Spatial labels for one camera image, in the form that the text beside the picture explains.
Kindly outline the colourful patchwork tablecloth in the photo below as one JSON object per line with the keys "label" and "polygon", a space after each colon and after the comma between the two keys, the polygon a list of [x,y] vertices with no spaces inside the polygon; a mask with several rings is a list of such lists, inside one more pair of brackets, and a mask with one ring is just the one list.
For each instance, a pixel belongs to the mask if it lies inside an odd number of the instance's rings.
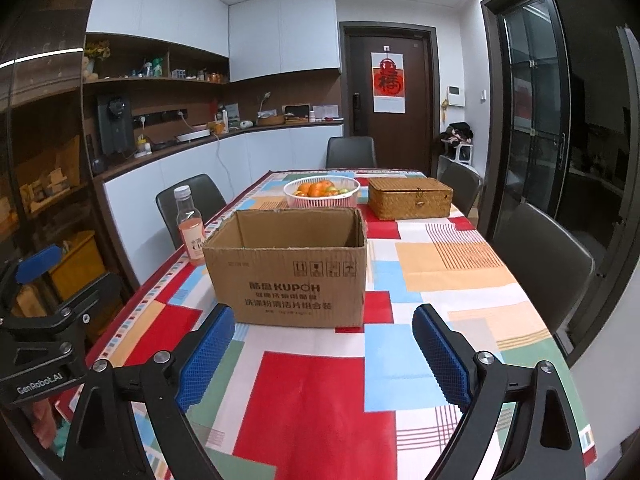
{"label": "colourful patchwork tablecloth", "polygon": [[228,479],[422,479],[460,419],[413,339],[431,304],[477,350],[552,363],[586,464],[593,433],[566,362],[533,304],[471,222],[366,214],[364,322],[356,328],[239,325],[188,417]]}

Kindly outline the pink drink bottle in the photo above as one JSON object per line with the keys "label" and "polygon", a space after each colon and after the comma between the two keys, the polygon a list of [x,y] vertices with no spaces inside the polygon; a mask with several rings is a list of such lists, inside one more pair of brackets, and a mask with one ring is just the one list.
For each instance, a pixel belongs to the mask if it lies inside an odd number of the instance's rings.
{"label": "pink drink bottle", "polygon": [[194,266],[202,266],[205,263],[206,236],[201,211],[194,205],[189,185],[180,185],[175,188],[174,197],[177,205],[176,222],[190,263]]}

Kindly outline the brown cardboard box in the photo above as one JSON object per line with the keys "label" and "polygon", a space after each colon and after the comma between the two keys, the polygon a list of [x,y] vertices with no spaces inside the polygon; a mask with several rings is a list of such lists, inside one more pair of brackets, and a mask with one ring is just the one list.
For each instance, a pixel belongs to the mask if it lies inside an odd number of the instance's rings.
{"label": "brown cardboard box", "polygon": [[357,208],[240,210],[204,245],[215,297],[244,324],[363,323],[367,230]]}

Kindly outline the dark chair right near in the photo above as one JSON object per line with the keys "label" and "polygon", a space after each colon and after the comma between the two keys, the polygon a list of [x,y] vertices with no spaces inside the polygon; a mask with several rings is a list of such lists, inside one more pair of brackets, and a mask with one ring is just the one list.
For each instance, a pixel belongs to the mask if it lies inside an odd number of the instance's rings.
{"label": "dark chair right near", "polygon": [[583,244],[548,214],[519,204],[491,242],[550,333],[578,304],[596,263]]}

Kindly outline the dark chair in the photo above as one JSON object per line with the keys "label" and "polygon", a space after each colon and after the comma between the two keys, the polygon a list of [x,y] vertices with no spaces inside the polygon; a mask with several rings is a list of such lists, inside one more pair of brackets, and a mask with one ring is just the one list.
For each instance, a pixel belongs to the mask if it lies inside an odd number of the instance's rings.
{"label": "dark chair", "polygon": [[548,214],[519,204],[491,242],[550,333],[578,304],[596,263],[583,244]]}
{"label": "dark chair", "polygon": [[483,187],[482,177],[469,166],[440,155],[437,163],[437,180],[454,191],[452,203],[467,216]]}
{"label": "dark chair", "polygon": [[157,194],[155,203],[175,248],[183,244],[179,231],[182,220],[194,219],[198,211],[203,223],[206,223],[227,205],[217,185],[207,174],[197,174],[171,185]]}

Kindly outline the dark chair left side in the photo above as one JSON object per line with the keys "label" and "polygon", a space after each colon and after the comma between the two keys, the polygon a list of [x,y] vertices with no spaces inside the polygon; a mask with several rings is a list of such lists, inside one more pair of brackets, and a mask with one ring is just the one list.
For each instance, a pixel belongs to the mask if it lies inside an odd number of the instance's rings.
{"label": "dark chair left side", "polygon": [[206,223],[227,205],[217,185],[207,174],[197,174],[171,185],[157,194],[155,203],[175,248],[183,244],[179,231],[182,220],[194,219],[198,211],[203,223]]}

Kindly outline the woven rattan box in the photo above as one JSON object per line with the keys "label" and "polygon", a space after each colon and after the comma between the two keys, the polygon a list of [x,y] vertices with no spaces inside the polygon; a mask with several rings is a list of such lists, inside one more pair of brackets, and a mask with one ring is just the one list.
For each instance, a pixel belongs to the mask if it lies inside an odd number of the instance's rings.
{"label": "woven rattan box", "polygon": [[454,190],[434,178],[370,178],[368,206],[380,220],[449,216]]}

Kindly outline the dark chair right far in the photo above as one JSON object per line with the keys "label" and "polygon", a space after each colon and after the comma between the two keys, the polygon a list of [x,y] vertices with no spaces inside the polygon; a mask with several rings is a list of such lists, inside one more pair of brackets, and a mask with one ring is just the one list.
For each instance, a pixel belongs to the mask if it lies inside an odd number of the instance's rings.
{"label": "dark chair right far", "polygon": [[467,216],[483,187],[482,177],[469,166],[440,155],[437,163],[437,180],[454,191],[452,203]]}

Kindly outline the white fruit basket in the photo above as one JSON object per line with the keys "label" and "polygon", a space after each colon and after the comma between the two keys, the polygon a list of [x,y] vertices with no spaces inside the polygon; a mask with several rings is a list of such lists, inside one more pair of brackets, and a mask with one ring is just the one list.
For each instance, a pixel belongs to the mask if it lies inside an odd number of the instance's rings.
{"label": "white fruit basket", "polygon": [[286,184],[283,193],[290,208],[354,208],[358,204],[360,183],[350,177],[306,177]]}

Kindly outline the dark wooden door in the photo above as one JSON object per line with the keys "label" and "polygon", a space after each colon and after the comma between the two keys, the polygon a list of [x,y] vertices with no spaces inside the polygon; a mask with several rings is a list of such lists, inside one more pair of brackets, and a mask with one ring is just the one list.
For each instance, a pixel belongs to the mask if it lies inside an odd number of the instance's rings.
{"label": "dark wooden door", "polygon": [[343,22],[342,114],[348,136],[373,140],[378,166],[436,170],[439,67],[436,29]]}

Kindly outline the dark chair far end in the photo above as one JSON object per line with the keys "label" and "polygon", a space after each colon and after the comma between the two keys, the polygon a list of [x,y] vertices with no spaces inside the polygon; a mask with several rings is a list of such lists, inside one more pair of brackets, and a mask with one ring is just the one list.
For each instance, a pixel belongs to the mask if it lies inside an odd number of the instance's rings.
{"label": "dark chair far end", "polygon": [[376,168],[374,141],[370,136],[332,136],[326,150],[326,168]]}

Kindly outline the black glass sliding door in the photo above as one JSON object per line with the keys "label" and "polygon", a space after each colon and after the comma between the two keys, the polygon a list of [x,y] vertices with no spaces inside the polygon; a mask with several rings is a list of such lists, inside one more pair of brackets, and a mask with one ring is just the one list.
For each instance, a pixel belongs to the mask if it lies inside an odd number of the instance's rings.
{"label": "black glass sliding door", "polygon": [[497,223],[519,203],[558,213],[570,143],[570,68],[554,0],[525,0],[498,16],[504,170]]}

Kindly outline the red fu door poster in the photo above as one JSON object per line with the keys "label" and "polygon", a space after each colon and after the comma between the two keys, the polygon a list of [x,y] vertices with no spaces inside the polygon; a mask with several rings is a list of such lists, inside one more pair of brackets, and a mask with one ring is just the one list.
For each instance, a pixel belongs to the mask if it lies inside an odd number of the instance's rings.
{"label": "red fu door poster", "polygon": [[375,114],[405,114],[406,77],[401,53],[372,52],[372,104]]}

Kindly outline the white upper cabinets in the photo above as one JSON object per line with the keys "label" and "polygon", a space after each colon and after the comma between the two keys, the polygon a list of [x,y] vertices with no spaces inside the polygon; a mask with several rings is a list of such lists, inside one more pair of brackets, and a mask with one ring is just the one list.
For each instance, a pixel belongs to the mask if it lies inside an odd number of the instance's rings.
{"label": "white upper cabinets", "polygon": [[87,30],[220,55],[232,81],[341,67],[336,0],[92,0]]}

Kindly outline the black wall appliance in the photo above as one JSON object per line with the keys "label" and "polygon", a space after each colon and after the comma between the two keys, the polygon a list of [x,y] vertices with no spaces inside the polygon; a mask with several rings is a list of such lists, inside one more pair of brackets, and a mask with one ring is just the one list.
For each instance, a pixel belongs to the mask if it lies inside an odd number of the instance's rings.
{"label": "black wall appliance", "polygon": [[105,156],[125,154],[134,149],[130,103],[124,96],[98,97],[98,128]]}

